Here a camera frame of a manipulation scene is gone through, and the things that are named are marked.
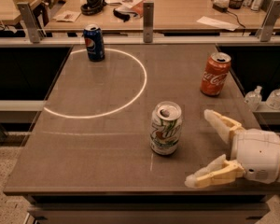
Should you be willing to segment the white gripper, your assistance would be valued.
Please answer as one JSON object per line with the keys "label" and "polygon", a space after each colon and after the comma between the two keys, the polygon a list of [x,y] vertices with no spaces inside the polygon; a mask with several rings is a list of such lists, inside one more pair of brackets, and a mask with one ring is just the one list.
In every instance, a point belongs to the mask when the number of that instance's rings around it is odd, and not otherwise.
{"label": "white gripper", "polygon": [[280,136],[257,129],[244,130],[242,124],[220,113],[205,109],[204,118],[217,131],[225,144],[231,146],[231,159],[223,154],[207,166],[188,175],[184,182],[188,188],[200,189],[224,185],[237,178],[260,183],[280,183]]}

